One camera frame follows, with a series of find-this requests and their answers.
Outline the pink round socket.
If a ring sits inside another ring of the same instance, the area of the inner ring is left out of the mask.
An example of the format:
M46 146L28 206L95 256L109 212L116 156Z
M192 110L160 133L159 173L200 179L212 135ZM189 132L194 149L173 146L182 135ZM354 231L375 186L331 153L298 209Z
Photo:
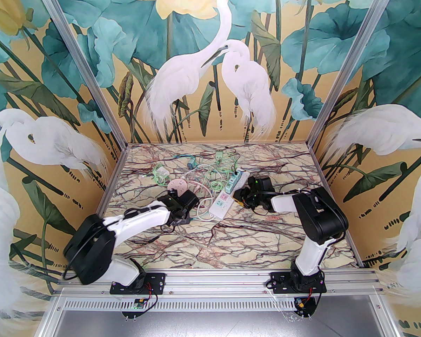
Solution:
M180 197L182 196L185 191L188 189L188 185L187 182L182 179L182 178L175 178L171 181L169 181L168 185L167 185L167 189L170 190L175 190L177 195Z

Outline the white power strip coloured sockets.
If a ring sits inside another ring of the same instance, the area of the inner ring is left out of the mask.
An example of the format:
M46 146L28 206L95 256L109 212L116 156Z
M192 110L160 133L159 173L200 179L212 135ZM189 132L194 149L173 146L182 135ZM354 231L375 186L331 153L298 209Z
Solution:
M223 220L223 218L225 218L226 214L228 213L228 211L230 210L234 202L234 199L233 199L234 191L237 189L243 188L243 186L247 182L247 179L250 177L249 172L245 170L241 170L240 168L238 168L237 170L238 170L238 175L235 176L232 173L230 176L230 178L232 176L238 178L238 182L236 186L234 187L233 191L230 194L227 194L225 192L225 187L226 187L225 185L222 191L220 191L219 195L216 197L215 201L212 203L211 207L209 208L208 213L212 219Z

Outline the grey perforated metal panel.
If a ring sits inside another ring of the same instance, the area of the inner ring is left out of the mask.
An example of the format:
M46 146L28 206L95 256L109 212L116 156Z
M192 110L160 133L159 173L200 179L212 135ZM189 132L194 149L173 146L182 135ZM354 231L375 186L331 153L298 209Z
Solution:
M34 337L403 337L378 296L325 296L311 320L288 322L278 310L148 312L55 308Z

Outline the aluminium table rear rail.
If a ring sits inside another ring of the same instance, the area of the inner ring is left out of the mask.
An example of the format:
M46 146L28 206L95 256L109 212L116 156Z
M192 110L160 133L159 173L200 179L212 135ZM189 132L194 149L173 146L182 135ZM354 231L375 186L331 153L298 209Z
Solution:
M244 146L253 146L253 145L276 145L276 146L285 146L291 144L305 145L307 146L306 141L285 141L285 142L234 142L234 141L225 141L225 142L215 142L215 141L198 141L198 142L188 142L188 143L129 143L127 148L136 148L142 146L154 146L154 147L192 147L192 146L211 146L211 147L244 147Z

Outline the aluminium table side rail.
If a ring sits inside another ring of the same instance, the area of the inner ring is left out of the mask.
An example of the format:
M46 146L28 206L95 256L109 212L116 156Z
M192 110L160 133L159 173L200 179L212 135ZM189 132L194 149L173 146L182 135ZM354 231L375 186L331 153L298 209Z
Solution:
M116 189L116 183L119 181L120 175L122 173L122 169L124 167L124 164L127 160L128 153L130 149L125 149L121 156L119 157L116 166L112 170L111 178L109 179L107 183L107 187L105 189L105 192L103 194L103 197L100 199L99 205L96 210L96 214L101 218L107 209L107 206L111 200L112 195L114 194L114 191ZM122 221L123 215L118 216L111 216L109 218L104 218L104 222L108 222L107 227L111 228L111 231L115 233L115 247L119 246L124 240L119 240L119 238L122 237L121 226L118 224L114 224L111 226L111 223L117 222L120 223ZM99 278L97 278L97 274L92 275L92 279L95 282L111 282L111 281L117 281L117 279L122 279L123 277L132 276L133 274L136 274L136 276L139 275L139 272L136 271L136 267L133 263L127 262L122 257L118 257L114 255L114 252L111 252L111 259L110 264L108 266L108 269L105 271L103 275L100 275Z
M316 157L316 155L315 155L315 153L313 151L313 148L310 147L307 144L306 144L306 147L309 150L310 156L312 157L313 162L314 162L314 164L316 166L316 170L317 170L317 172L318 172L318 174L320 176L322 185L327 190L327 192L330 194L330 196L334 199L334 201L336 201L335 200L335 197L334 197L334 195L333 195L333 193L331 191L331 188L329 186L329 183L326 180L325 174L323 173L322 168L321 168L321 166L320 166L320 164L318 162L318 159L317 159L317 157ZM365 268L365 265L363 264L363 262L361 260L361 256L360 256L360 254L359 254L359 252L358 252L358 250L357 250L357 248L356 248L356 246L354 244L354 241L352 239L352 236L351 236L349 230L346 231L345 240L347 241L348 245L350 246L350 249L351 249L351 251L353 253L353 256L354 256L354 258L356 260L356 263L357 263L358 267L359 268Z

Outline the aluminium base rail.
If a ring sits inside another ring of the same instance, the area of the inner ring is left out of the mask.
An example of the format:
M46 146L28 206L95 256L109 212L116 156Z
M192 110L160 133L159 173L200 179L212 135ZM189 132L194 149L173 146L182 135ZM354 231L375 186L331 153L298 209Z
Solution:
M163 297L176 296L261 296L268 294L265 287L272 269L148 269L151 273L164 273ZM327 293L334 296L384 294L373 269L324 269ZM109 294L111 283L96 282L82 285L78 280L60 282L54 297L92 296Z

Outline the aluminium frame post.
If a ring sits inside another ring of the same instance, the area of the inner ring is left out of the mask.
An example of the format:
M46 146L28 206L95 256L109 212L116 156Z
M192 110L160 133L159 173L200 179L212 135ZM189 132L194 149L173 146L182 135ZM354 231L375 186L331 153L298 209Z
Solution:
M58 0L42 0L45 8L47 9L50 17L52 18L56 28L58 29L64 43L66 44L81 76L84 79L87 87L91 91L92 97L95 99L100 110L103 113L104 118L111 127L114 136L116 137L116 142L123 150L127 147L127 140L114 117L114 114L111 111L110 106L108 105L105 95L101 91L97 80L90 68L86 57L80 48L76 37L69 25L65 14L62 11L62 8Z
M374 30L383 15L385 8L387 7L390 0L372 0L371 6L369 7L365 18L356 34L353 43L347 53L344 62L341 65L340 71L328 93L324 106L319 113L316 122L314 123L309 135L306 139L306 145L308 148L312 148L323 130L324 124L328 121L329 116L332 112L333 107L338 99L338 96L342 92L343 88L352 77L363 55L363 52L371 39Z

